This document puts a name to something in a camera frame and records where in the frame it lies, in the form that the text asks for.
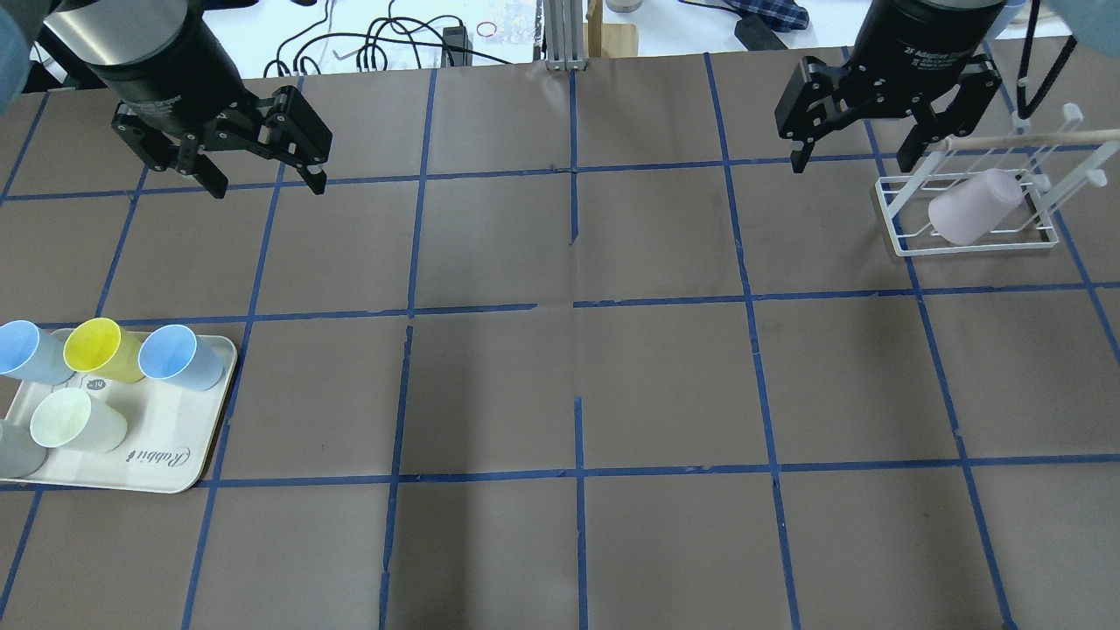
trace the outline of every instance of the yellow cup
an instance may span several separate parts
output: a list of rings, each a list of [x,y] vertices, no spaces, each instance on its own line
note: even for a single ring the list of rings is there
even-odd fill
[[[140,340],[108,317],[90,319],[74,328],[63,359],[75,372],[121,382],[137,382],[143,378],[137,355]]]

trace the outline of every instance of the plaid cloth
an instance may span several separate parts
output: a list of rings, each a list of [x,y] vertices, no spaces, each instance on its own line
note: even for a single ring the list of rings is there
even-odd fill
[[[778,33],[803,30],[809,27],[809,11],[794,0],[724,0],[739,11],[755,13],[766,26]]]

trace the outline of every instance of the rubber band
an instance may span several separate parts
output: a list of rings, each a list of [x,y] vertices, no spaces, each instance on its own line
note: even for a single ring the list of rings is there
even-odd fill
[[[483,33],[483,26],[484,25],[489,25],[491,27],[494,28],[494,30],[492,30],[489,33]],[[497,25],[494,24],[494,22],[492,22],[492,21],[489,21],[489,20],[478,22],[478,26],[475,27],[475,33],[478,34],[478,37],[494,37],[495,35],[497,35]]]

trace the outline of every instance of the black wire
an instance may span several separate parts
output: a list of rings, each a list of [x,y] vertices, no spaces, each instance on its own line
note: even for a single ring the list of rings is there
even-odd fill
[[[280,61],[280,50],[283,49],[283,47],[286,45],[288,45],[290,41],[299,39],[300,37],[307,35],[308,33],[310,33],[310,30],[312,28],[315,28],[317,26],[320,26],[320,25],[324,25],[324,24],[327,22],[327,20],[330,19],[330,11],[332,11],[332,8],[334,7],[334,2],[332,2],[330,0],[324,0],[323,1],[323,7],[324,7],[324,9],[323,9],[323,19],[321,20],[312,24],[311,26],[305,28],[304,30],[297,33],[296,35],[292,35],[288,39],[284,39],[283,41],[280,43],[279,46],[277,46],[276,58],[273,58],[271,62],[268,63],[268,65],[264,66],[264,72],[262,73],[262,76],[268,76],[269,75],[269,68],[272,67],[272,64],[277,65],[277,73],[279,73],[280,76],[283,76],[284,74],[289,74],[289,75],[291,74],[291,70],[288,67],[288,65],[284,64],[282,61]]]
[[[396,0],[389,0],[389,7],[385,9],[385,13],[389,16],[389,19],[391,19],[391,20],[393,19],[393,2],[396,2]],[[432,19],[430,19],[430,20],[428,20],[427,22],[423,22],[423,24],[424,24],[424,26],[429,26],[430,27],[430,25],[432,22],[436,22],[436,21],[442,20],[442,19],[452,19],[452,20],[459,22],[460,27],[467,28],[467,25],[463,21],[463,18],[460,18],[459,16],[452,16],[450,13],[445,13],[442,16],[436,16],[435,18],[432,18]],[[394,24],[390,28],[396,35],[409,35],[409,34],[412,34],[412,33],[417,33],[418,30],[420,30],[421,28],[423,28],[423,26],[418,26],[417,28],[413,28],[412,30],[408,30],[407,28],[404,28],[404,27],[402,27],[400,25]]]
[[[730,13],[735,13],[736,16],[743,17],[743,13],[740,13],[739,11],[736,11],[735,9],[732,9],[730,7],[720,7],[719,4],[704,4],[703,2],[692,2],[692,0],[676,0],[676,1],[680,2],[681,4],[691,4],[693,7],[703,7],[704,9],[720,9],[720,10],[724,10],[724,11],[728,11]]]
[[[1065,63],[1070,61],[1070,55],[1073,54],[1074,48],[1077,47],[1077,38],[1070,36],[1065,40],[1065,45],[1062,46],[1062,50],[1057,54],[1057,58],[1054,59],[1054,65],[1051,66],[1049,72],[1046,73],[1046,77],[1038,85],[1038,92],[1035,96],[1027,101],[1027,74],[1030,70],[1030,52],[1034,47],[1035,41],[1035,27],[1038,25],[1038,11],[1042,7],[1042,0],[1033,0],[1030,3],[1030,19],[1027,21],[1027,37],[1023,40],[1023,57],[1019,59],[1019,80],[1016,82],[1015,90],[1015,101],[1018,111],[1016,114],[1023,119],[1027,120],[1034,115],[1035,110],[1038,105],[1043,103],[1043,99],[1049,93],[1051,87],[1054,86],[1054,82],[1057,81],[1057,75],[1065,67]]]
[[[307,74],[307,63],[308,62],[311,62],[311,65],[315,66],[315,74],[323,74],[323,71],[319,70],[319,64],[317,64],[315,62],[315,59],[312,59],[311,57],[308,57],[308,56],[300,57],[300,59],[299,59],[299,72],[300,72],[300,74]]]
[[[319,35],[317,37],[312,37],[311,39],[308,39],[307,43],[305,43],[304,46],[300,47],[299,52],[296,53],[296,56],[297,57],[302,56],[304,50],[306,50],[308,46],[310,46],[311,44],[315,44],[316,41],[321,41],[324,39],[327,39],[329,37],[361,37],[361,38],[365,39],[366,35],[364,33],[327,33],[325,35]],[[479,53],[478,50],[472,50],[469,48],[464,48],[461,46],[455,46],[454,44],[435,44],[432,41],[407,41],[404,39],[381,39],[381,41],[383,41],[385,44],[414,44],[416,46],[428,46],[428,47],[435,47],[435,48],[445,48],[447,50],[452,50],[452,52],[456,52],[456,53],[466,53],[468,55],[473,55],[475,57],[482,57],[484,59],[489,59],[492,62],[497,62],[500,64],[508,64],[508,63],[511,63],[511,62],[507,62],[507,61],[505,61],[505,59],[503,59],[501,57],[495,57],[493,55],[487,55],[486,53]]]
[[[412,44],[412,53],[416,55],[416,58],[417,58],[417,67],[418,68],[422,68],[423,64],[420,63],[420,50],[416,46],[416,39],[412,37],[412,34],[418,33],[421,29],[428,29],[429,31],[431,31],[432,35],[436,36],[436,39],[439,39],[439,43],[444,46],[444,49],[446,52],[447,50],[447,46],[448,46],[447,39],[444,38],[444,35],[441,33],[439,33],[438,30],[436,30],[431,26],[431,22],[433,22],[433,21],[436,21],[436,20],[438,20],[438,19],[440,19],[442,17],[444,16],[440,16],[438,18],[432,18],[432,19],[430,19],[428,21],[421,21],[421,20],[418,20],[416,18],[389,18],[388,21],[384,25],[382,25],[381,28],[377,29],[377,37],[380,37],[381,31],[384,29],[385,26],[389,26],[392,29],[394,26],[400,25],[400,22],[412,22],[412,24],[418,25],[412,30],[409,30],[409,29],[407,29],[407,28],[404,28],[402,26],[401,28],[402,28],[403,33],[395,31],[395,30],[394,30],[394,33],[399,33],[399,34],[404,35],[404,36],[407,36],[409,38],[409,43]],[[455,61],[450,58],[450,55],[448,55],[448,61],[449,61],[450,65],[452,65],[452,66],[455,65]]]

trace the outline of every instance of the grid line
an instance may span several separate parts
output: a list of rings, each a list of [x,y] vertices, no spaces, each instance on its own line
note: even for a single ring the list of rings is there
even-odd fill
[[[571,175],[571,241],[575,243],[576,239],[579,238],[579,183],[577,182],[577,175],[579,175],[579,129],[577,128],[577,108],[576,108],[576,71],[568,71],[568,135],[569,135],[569,164],[571,164],[570,170]]]
[[[43,100],[39,101],[39,109],[35,111],[35,118],[31,119],[31,126],[27,128],[24,143],[19,147],[19,152],[16,154],[16,161],[11,165],[11,173],[8,174],[8,179],[3,184],[3,191],[0,191],[0,205],[3,205],[11,192],[12,184],[16,183],[16,174],[19,173],[20,165],[24,164],[24,157],[27,155],[28,147],[31,146],[31,138],[35,137],[35,130],[39,128],[39,121],[43,120],[43,112],[47,109],[49,100],[50,92],[44,92]]]
[[[31,138],[35,137],[35,131],[39,128],[39,121],[43,120],[43,112],[47,109],[49,98],[49,92],[43,93],[43,100],[39,101],[39,108],[35,111],[35,118],[31,119],[31,124],[27,129],[27,136],[24,137],[24,143],[19,148],[19,154],[16,155],[16,161],[11,166],[11,173],[8,174],[8,179],[4,182],[3,189],[0,191],[0,209],[3,207],[8,193],[11,191],[11,186],[16,182],[16,175],[19,173],[19,167],[24,164],[24,157],[27,155],[28,147],[31,146]],[[19,545],[16,547],[16,554],[12,556],[11,565],[8,567],[8,577],[4,580],[3,591],[0,592],[0,621],[3,621],[4,611],[8,609],[8,597],[11,596],[11,590],[16,585],[16,574],[19,573],[19,565],[24,559],[24,550],[27,548],[27,539],[31,535],[31,527],[35,526],[35,517],[39,511],[39,501],[41,499],[43,490],[36,490],[35,497],[31,499],[31,504],[27,510],[27,518],[24,520],[24,529],[19,537]]]
[[[991,55],[991,47],[988,46],[988,41],[983,43],[983,49],[988,55]],[[1016,114],[1015,103],[1011,101],[1011,93],[1007,89],[1006,83],[1000,83],[999,91],[1004,96],[1004,103],[1007,105],[1007,111],[1009,114]],[[1023,135],[1021,129],[1016,129],[1016,132],[1020,136]],[[1093,145],[1088,147],[1058,147],[1058,149],[1090,149],[1095,150],[1100,145]],[[1028,154],[1033,151],[1032,147],[1024,147],[1023,151]],[[1108,314],[1104,312],[1104,307],[1101,304],[1100,296],[1096,295],[1096,285],[1093,284],[1092,278],[1089,275],[1089,269],[1085,267],[1084,261],[1081,258],[1081,253],[1077,251],[1077,244],[1073,240],[1073,234],[1070,232],[1068,226],[1065,224],[1065,219],[1062,216],[1061,209],[1054,207],[1054,222],[1057,224],[1058,230],[1062,232],[1062,238],[1065,239],[1066,247],[1070,249],[1070,256],[1073,258],[1073,263],[1077,268],[1077,274],[1081,276],[1082,288],[1089,291],[1089,299],[1093,303],[1093,309],[1096,312],[1096,317],[1101,322],[1101,327],[1103,328],[1104,336],[1109,342],[1109,348],[1112,350],[1112,356],[1116,359],[1117,364],[1120,365],[1120,344],[1117,343],[1117,335],[1112,328],[1112,324],[1109,322]]]
[[[299,78],[297,89],[304,86],[304,77]],[[277,167],[276,180],[272,184],[272,197],[269,200],[269,213],[264,221],[261,234],[260,252],[256,257],[256,269],[253,275],[253,288],[249,296],[249,312],[246,313],[245,328],[241,339],[240,360],[237,361],[237,373],[230,388],[230,399],[226,402],[225,417],[222,421],[222,430],[218,435],[217,446],[214,450],[212,483],[206,490],[206,507],[203,510],[202,525],[198,531],[198,544],[195,547],[194,563],[190,568],[190,580],[187,583],[187,595],[183,604],[181,630],[190,628],[190,621],[195,610],[195,597],[198,593],[198,580],[202,576],[203,559],[206,554],[206,543],[209,539],[211,521],[214,518],[214,504],[217,500],[217,491],[222,488],[222,469],[225,463],[226,447],[230,443],[230,419],[237,406],[237,396],[241,392],[241,382],[245,374],[245,362],[249,356],[250,340],[253,335],[253,319],[256,315],[256,304],[261,293],[261,281],[264,277],[264,265],[269,256],[269,244],[272,241],[272,226],[276,222],[277,205],[280,203],[280,192],[283,189],[284,165]]]
[[[420,147],[420,179],[417,185],[417,212],[412,226],[412,258],[409,265],[409,296],[408,311],[409,319],[417,316],[416,307],[417,277],[420,267],[420,235],[423,229],[423,201],[424,189],[428,185],[428,156],[431,150],[431,120],[436,111],[436,86],[438,72],[431,68],[428,75],[428,100],[424,109],[423,138]],[[391,481],[389,487],[389,500],[385,507],[385,538],[383,541],[383,555],[381,567],[381,589],[377,596],[377,628],[385,630],[389,622],[389,589],[392,581],[390,564],[393,558],[393,541],[396,535],[396,502],[400,493],[401,481],[401,457],[404,448],[404,419],[409,396],[409,372],[412,361],[412,324],[404,330],[404,358],[401,361],[401,383],[396,400],[396,427],[393,434],[393,464],[391,470]]]
[[[389,584],[392,577],[393,541],[396,535],[396,502],[400,497],[401,454],[404,447],[404,416],[409,402],[409,373],[412,365],[412,325],[404,328],[404,358],[401,360],[401,383],[396,398],[396,428],[393,433],[393,464],[388,475],[389,502],[385,508],[385,539],[381,557],[381,590],[377,597],[377,628],[385,630],[389,620]]]
[[[105,303],[109,300],[109,287],[113,284],[113,277],[116,275],[116,267],[121,262],[121,253],[124,252],[124,241],[129,238],[129,229],[132,226],[132,219],[137,214],[137,204],[140,202],[140,191],[143,189],[143,184],[148,179],[148,167],[144,166],[140,169],[140,178],[137,180],[137,187],[129,195],[129,213],[124,215],[124,225],[121,226],[121,238],[116,241],[116,250],[113,252],[113,260],[109,263],[109,272],[105,274],[105,284],[101,287],[101,298],[97,300],[97,308],[94,311],[94,316],[101,317],[101,314],[105,309]]]
[[[588,630],[590,615],[587,604],[587,488],[584,474],[584,397],[572,405],[576,418],[576,554],[579,577],[579,630]]]
[[[3,592],[0,593],[0,621],[8,610],[8,597],[16,585],[16,573],[19,572],[19,564],[24,559],[24,552],[27,549],[27,539],[31,537],[31,526],[35,525],[35,516],[39,512],[39,501],[43,500],[43,489],[35,491],[31,497],[31,504],[27,509],[27,518],[24,519],[24,529],[19,535],[19,544],[16,546],[16,554],[11,558],[11,567],[8,569],[8,578],[3,584]]]
[[[788,462],[781,470],[787,472],[849,472],[881,470],[924,470],[971,467],[1052,466],[1070,464],[1120,464],[1120,453],[1085,453],[1071,455],[1009,455],[1002,457],[969,457],[961,460],[868,460],[848,462]],[[768,463],[678,465],[678,466],[619,466],[596,469],[530,469],[520,471],[492,471],[475,473],[413,473],[342,475],[342,476],[292,476],[292,478],[242,478],[222,479],[217,482],[199,480],[194,488],[299,488],[305,485],[377,485],[399,483],[482,483],[487,481],[525,481],[534,479],[577,479],[616,476],[691,476],[721,474],[769,474]],[[78,485],[50,485],[40,483],[3,483],[0,492],[65,492],[91,490]]]
[[[735,238],[736,262],[739,266],[739,279],[743,282],[743,295],[746,296],[747,327],[750,333],[750,355],[754,360],[755,383],[758,387],[758,402],[763,417],[763,432],[766,436],[766,460],[771,473],[771,489],[774,495],[774,517],[777,525],[778,547],[782,556],[782,573],[785,577],[785,593],[790,606],[790,623],[793,630],[801,630],[801,612],[797,606],[797,591],[793,577],[793,560],[790,556],[790,536],[785,521],[785,502],[782,499],[782,469],[777,458],[777,447],[774,443],[774,426],[771,423],[769,398],[766,393],[766,373],[763,369],[762,350],[758,343],[758,327],[755,319],[755,306],[752,298],[750,278],[747,275],[746,259],[743,256],[743,233],[739,230],[739,212],[735,196],[735,180],[731,177],[731,160],[727,148],[727,132],[724,128],[724,113],[719,104],[719,91],[716,87],[716,73],[711,66],[711,55],[703,54],[704,70],[708,73],[708,86],[711,90],[712,110],[716,115],[716,129],[719,132],[719,149],[724,165],[724,180],[727,185],[727,201],[731,219],[731,234]]]
[[[601,166],[578,166],[577,157],[577,121],[576,121],[576,78],[575,75],[570,75],[569,84],[569,99],[570,99],[570,128],[571,128],[571,165],[569,168],[549,168],[549,169],[525,169],[525,170],[502,170],[502,172],[479,172],[479,173],[459,173],[459,174],[442,174],[442,175],[428,175],[427,174],[427,155],[429,150],[430,132],[431,132],[431,115],[432,115],[432,104],[436,84],[436,71],[431,71],[428,104],[426,113],[426,124],[424,124],[424,147],[422,151],[421,159],[421,172],[418,175],[405,175],[405,176],[390,176],[390,177],[355,177],[355,178],[343,178],[330,180],[330,185],[361,185],[361,184],[377,184],[385,182],[418,182],[418,202],[417,202],[417,216],[414,223],[413,232],[413,251],[412,251],[412,263],[410,269],[410,281],[409,281],[409,308],[408,309],[391,309],[381,312],[323,312],[323,313],[289,313],[289,314],[270,314],[270,315],[256,315],[256,297],[260,289],[261,274],[263,272],[263,265],[267,257],[267,250],[271,233],[272,220],[274,217],[276,204],[280,191],[284,187],[301,186],[300,182],[283,182],[283,165],[279,167],[279,173],[277,176],[277,182],[271,184],[237,184],[231,185],[230,189],[253,189],[253,188],[272,188],[273,196],[270,206],[269,219],[265,225],[264,234],[262,237],[261,252],[258,261],[256,277],[254,279],[253,294],[251,296],[250,312],[248,315],[228,315],[228,316],[213,316],[213,317],[180,317],[180,318],[166,318],[166,319],[121,319],[122,325],[158,325],[161,323],[244,323],[245,333],[241,346],[242,361],[239,363],[237,374],[234,385],[231,389],[230,402],[225,414],[225,421],[222,426],[222,432],[218,437],[218,444],[214,453],[214,479],[213,481],[200,481],[195,487],[206,488],[207,504],[206,510],[203,516],[203,526],[199,532],[198,547],[196,549],[195,563],[193,566],[190,586],[188,590],[188,600],[184,610],[184,622],[183,628],[188,628],[190,623],[190,614],[193,610],[194,596],[197,587],[198,574],[202,568],[203,553],[206,546],[206,539],[208,536],[208,525],[213,515],[214,509],[214,498],[216,492],[221,488],[271,488],[271,487],[297,487],[297,485],[347,485],[347,484],[390,484],[390,506],[389,513],[386,515],[386,550],[384,556],[384,576],[382,581],[382,600],[381,600],[381,627],[384,627],[385,621],[385,608],[388,604],[386,593],[389,587],[389,560],[391,557],[391,547],[393,534],[391,528],[394,528],[393,524],[395,512],[395,491],[401,483],[475,483],[475,482],[488,482],[488,481],[501,481],[501,480],[528,480],[528,479],[547,479],[547,478],[575,478],[577,480],[577,527],[579,529],[579,564],[580,564],[580,628],[587,628],[587,576],[586,576],[586,513],[584,503],[584,483],[588,476],[640,476],[640,475],[681,475],[681,474],[771,474],[774,480],[774,500],[775,500],[775,513],[778,526],[780,544],[782,545],[783,552],[783,568],[786,577],[787,596],[790,599],[791,605],[791,618],[794,628],[800,628],[800,618],[797,617],[795,592],[793,591],[793,572],[792,563],[788,557],[788,540],[785,531],[785,520],[784,520],[784,508],[781,503],[781,488],[778,483],[780,473],[782,472],[828,472],[828,471],[865,471],[865,470],[899,470],[899,469],[930,469],[930,467],[961,467],[964,471],[965,481],[969,485],[970,499],[973,502],[973,509],[977,512],[978,526],[981,529],[981,538],[986,546],[986,556],[989,560],[989,568],[993,572],[993,582],[997,585],[998,594],[1001,597],[1001,612],[1005,613],[1005,621],[1008,622],[1009,628],[1014,629],[1015,626],[1010,622],[1009,611],[1006,609],[1006,597],[1002,596],[1001,584],[999,582],[998,571],[995,565],[995,556],[990,554],[990,540],[987,540],[987,528],[983,522],[983,515],[980,511],[979,497],[976,491],[974,482],[972,481],[971,467],[972,466],[1011,466],[1011,465],[1056,465],[1056,464],[1090,464],[1090,463],[1107,463],[1117,464],[1120,463],[1120,454],[1075,454],[1075,455],[1037,455],[1037,456],[1015,456],[1015,457],[979,457],[971,458],[968,456],[967,451],[964,451],[963,439],[955,435],[959,427],[955,426],[955,413],[951,410],[950,419],[951,424],[954,425],[954,437],[959,443],[959,457],[952,460],[915,460],[915,461],[880,461],[880,462],[806,462],[806,463],[786,463],[782,464],[777,461],[776,448],[774,446],[773,428],[769,423],[769,411],[768,401],[765,393],[765,380],[763,378],[763,365],[762,358],[758,350],[758,339],[757,330],[755,327],[754,318],[754,306],[755,302],[763,300],[783,300],[783,299],[833,299],[833,298],[858,298],[858,297],[883,297],[883,296],[914,296],[920,311],[923,314],[923,325],[926,330],[927,341],[931,345],[931,355],[935,362],[939,372],[939,380],[941,381],[943,388],[943,395],[946,401],[946,406],[952,405],[952,400],[948,389],[948,381],[945,380],[943,368],[941,365],[940,354],[937,353],[935,339],[933,336],[932,324],[928,319],[928,314],[925,311],[924,296],[925,295],[960,295],[960,294],[981,294],[981,293],[1014,293],[1014,291],[1053,291],[1053,290],[1089,290],[1093,298],[1094,307],[1096,308],[1098,315],[1101,318],[1102,325],[1105,330],[1105,334],[1112,345],[1112,350],[1117,355],[1118,362],[1120,362],[1120,349],[1117,346],[1117,340],[1112,333],[1110,323],[1104,315],[1101,307],[1100,300],[1096,297],[1096,288],[1114,289],[1120,288],[1120,281],[1110,282],[1092,282],[1091,278],[1082,263],[1080,257],[1076,253],[1073,239],[1065,226],[1064,221],[1062,221],[1061,215],[1057,215],[1057,221],[1060,228],[1065,234],[1066,241],[1070,243],[1071,251],[1074,252],[1075,262],[1077,263],[1079,271],[1082,275],[1083,284],[1065,284],[1065,285],[1020,285],[1015,287],[949,287],[949,288],[936,288],[936,289],[925,289],[922,288],[916,272],[914,271],[913,265],[907,261],[908,271],[911,274],[913,288],[911,289],[899,289],[892,291],[816,291],[816,293],[791,293],[791,294],[762,294],[753,295],[749,289],[749,280],[746,274],[746,267],[743,256],[743,240],[738,225],[738,215],[736,211],[736,197],[734,189],[734,182],[730,177],[731,166],[750,166],[750,165],[765,165],[765,164],[784,164],[787,158],[744,158],[744,159],[730,159],[727,150],[727,138],[726,130],[724,128],[722,114],[720,111],[719,96],[716,85],[715,74],[712,72],[710,57],[704,55],[704,63],[708,72],[709,86],[711,89],[712,104],[717,119],[720,143],[721,143],[721,160],[712,161],[693,161],[693,163],[664,163],[664,164],[634,164],[634,165],[601,165]],[[1010,108],[1009,95],[1007,94],[1006,87],[1004,91],[1005,101],[1007,101]],[[43,112],[47,105],[49,93],[45,94],[35,119],[28,130],[27,137],[17,157],[16,164],[10,173],[2,193],[0,193],[0,205],[6,201],[40,201],[40,200],[68,200],[68,198],[86,198],[86,197],[106,197],[116,196],[121,194],[128,195],[128,192],[121,191],[104,191],[104,192],[86,192],[86,193],[50,193],[50,194],[34,194],[34,195],[9,195],[10,188],[15,182],[17,170],[22,163],[24,156],[31,142],[32,135],[40,121]],[[894,154],[883,154],[879,151],[879,147],[875,142],[874,132],[868,126],[868,135],[872,142],[871,154],[852,154],[852,155],[841,155],[841,156],[818,156],[813,158],[813,161],[837,161],[837,160],[875,160],[880,175],[884,174],[883,159],[885,157],[893,157]],[[1063,147],[1061,150],[1091,150],[1095,147],[1092,146],[1079,146],[1079,147]],[[405,356],[402,363],[402,385],[401,385],[401,399],[399,400],[399,417],[398,417],[398,432],[394,438],[394,464],[393,473],[390,475],[360,475],[360,476],[327,476],[327,478],[272,478],[272,479],[232,479],[223,480],[221,478],[222,464],[224,461],[225,448],[228,441],[228,432],[231,426],[228,419],[233,414],[233,408],[236,404],[237,391],[240,389],[242,368],[244,365],[244,358],[249,350],[249,340],[252,332],[252,326],[254,322],[272,322],[272,321],[290,321],[290,319],[312,319],[312,318],[351,318],[351,317],[382,317],[382,316],[408,316],[410,318],[420,315],[442,315],[442,314],[458,314],[458,313],[488,313],[488,312],[502,312],[502,311],[528,311],[534,308],[535,304],[514,304],[514,305],[488,305],[488,306],[463,306],[463,307],[438,307],[438,308],[416,308],[414,304],[414,290],[416,290],[416,274],[417,266],[419,262],[418,252],[420,244],[420,230],[422,225],[422,205],[423,205],[423,191],[427,180],[429,179],[459,179],[459,178],[487,178],[487,177],[511,177],[511,176],[536,176],[536,175],[549,175],[558,173],[569,173],[571,177],[571,194],[572,194],[572,241],[578,237],[578,188],[577,188],[577,176],[579,173],[608,173],[608,172],[626,172],[626,170],[656,170],[656,169],[687,169],[687,168],[708,168],[708,167],[722,167],[725,170],[725,178],[728,188],[728,200],[730,204],[732,232],[735,235],[735,244],[738,257],[738,265],[740,270],[740,280],[744,285],[744,295],[738,296],[701,296],[701,297],[678,297],[678,298],[637,298],[637,299],[622,299],[622,300],[587,300],[587,302],[576,302],[573,303],[575,308],[598,308],[598,307],[620,307],[620,306],[652,306],[652,305],[666,305],[666,304],[717,304],[717,303],[737,303],[741,302],[747,308],[748,326],[750,327],[750,342],[752,351],[754,356],[756,380],[759,388],[760,404],[764,410],[764,428],[767,433],[767,463],[758,464],[741,464],[741,465],[720,465],[720,466],[648,466],[648,467],[614,467],[614,469],[586,469],[582,462],[582,409],[581,399],[576,399],[576,467],[575,469],[549,469],[549,470],[530,470],[530,471],[505,471],[505,472],[486,472],[486,473],[466,473],[466,474],[411,474],[402,475],[400,474],[400,451],[403,439],[403,406],[405,404],[407,397],[407,377],[409,370],[410,354],[411,354],[411,343],[412,343],[412,325],[407,327],[405,333]],[[101,300],[97,306],[97,313],[100,314],[104,307],[104,303],[108,298],[108,293],[112,278],[114,275],[115,267],[119,262],[119,258],[122,251],[123,243],[127,239],[129,225],[136,212],[136,206],[140,196],[143,195],[162,195],[162,194],[177,194],[177,193],[194,193],[203,192],[204,189],[198,187],[179,187],[179,188],[167,188],[167,189],[148,189],[144,191],[143,183],[147,175],[147,168],[141,172],[140,182],[132,192],[130,198],[130,210],[125,224],[122,228],[121,239],[118,243],[118,249],[113,259],[113,263],[110,267],[109,276],[106,277],[105,286],[102,291]],[[58,327],[67,325],[74,326],[77,323],[65,323],[59,324]],[[12,565],[9,569],[8,580],[4,585],[2,597],[0,597],[0,619],[3,617],[3,611],[7,605],[8,597],[10,595],[12,585],[15,583],[16,574],[18,571],[20,558],[22,557],[24,549],[29,538],[31,527],[37,513],[37,509],[45,491],[59,491],[59,490],[73,490],[73,487],[50,487],[40,484],[0,484],[0,492],[10,491],[31,491],[34,492],[34,498],[31,506],[28,510],[28,516],[25,521],[25,527],[22,536],[17,548],[17,555],[12,560]]]
[[[847,58],[848,48],[844,47],[842,50],[844,58]],[[876,155],[875,165],[879,172],[879,176],[885,177],[886,168],[883,165],[883,157],[879,155],[879,143],[875,138],[875,130],[871,129],[870,121],[864,121],[864,129],[867,131],[867,138],[871,143],[871,151]],[[926,344],[930,348],[930,358],[933,362],[934,371],[937,374],[937,383],[941,388],[942,399],[944,400],[945,414],[949,416],[949,425],[952,430],[953,442],[956,446],[958,458],[960,460],[960,467],[964,478],[964,485],[968,490],[969,502],[972,506],[972,516],[976,520],[977,530],[980,536],[980,546],[983,550],[984,560],[988,564],[988,573],[992,582],[992,589],[996,593],[996,603],[999,608],[1000,618],[1002,619],[1006,629],[1017,630],[1015,620],[1011,618],[1010,606],[1007,602],[1007,594],[1004,591],[1004,582],[1000,577],[999,565],[996,562],[996,553],[992,549],[991,537],[988,532],[988,524],[983,515],[983,507],[980,503],[980,494],[977,491],[976,480],[972,475],[972,467],[969,464],[968,450],[964,446],[964,438],[961,435],[961,427],[956,417],[956,407],[953,404],[953,397],[949,388],[949,379],[945,376],[945,368],[941,360],[941,352],[937,349],[937,340],[933,332],[933,323],[930,318],[930,311],[925,304],[922,282],[918,279],[914,260],[911,257],[906,257],[905,262],[906,274],[909,276],[911,286],[914,289],[914,300],[917,303],[918,315],[922,319],[922,327],[925,333]]]
[[[431,117],[436,105],[436,68],[428,78],[428,109],[423,120],[423,146],[420,149],[420,178],[417,186],[417,213],[412,224],[412,259],[409,263],[409,306],[408,316],[416,316],[417,309],[417,274],[420,267],[420,232],[423,229],[423,195],[428,187],[428,152],[431,148]]]
[[[1099,148],[1099,145],[1070,145],[1063,146],[1055,149],[1055,152],[1071,152],[1071,151],[1092,151]],[[1025,152],[1024,149],[1015,149],[1012,152]],[[960,151],[961,155],[980,155],[981,151]],[[892,152],[880,152],[879,156],[884,159],[894,159],[896,154]],[[788,157],[763,157],[763,158],[735,158],[729,159],[728,163],[731,166],[758,166],[758,165],[771,165],[771,164],[786,164]],[[874,161],[875,156],[871,154],[846,154],[846,155],[823,155],[823,156],[812,156],[809,159],[811,163],[822,163],[822,161],[853,161],[853,160],[867,160]],[[541,175],[558,175],[558,174],[580,174],[580,173],[620,173],[620,172],[635,172],[635,170],[674,170],[674,169],[689,169],[689,168],[717,168],[722,166],[722,160],[702,160],[702,161],[678,161],[678,163],[644,163],[644,164],[619,164],[619,165],[591,165],[591,166],[553,166],[551,168],[528,168],[528,169],[514,169],[514,170],[479,170],[479,172],[465,172],[465,173],[430,173],[427,175],[428,182],[435,180],[448,180],[448,179],[486,179],[495,177],[535,177]],[[364,185],[364,184],[384,184],[390,182],[419,182],[420,175],[385,175],[376,177],[342,177],[338,179],[329,179],[327,186],[353,186],[353,185]],[[259,182],[249,184],[230,184],[230,191],[251,191],[251,189],[270,189],[276,184]],[[281,188],[296,188],[302,187],[305,184],[299,180],[295,182],[283,182],[280,184]],[[81,198],[93,198],[93,197],[113,197],[118,195],[128,195],[131,191],[81,191],[73,193],[32,193],[22,195],[7,195],[3,198],[7,201],[50,201],[50,200],[81,200]],[[140,192],[140,196],[148,195],[172,195],[172,194],[185,194],[185,193],[205,193],[206,189],[202,186],[178,186],[170,188],[147,188]]]

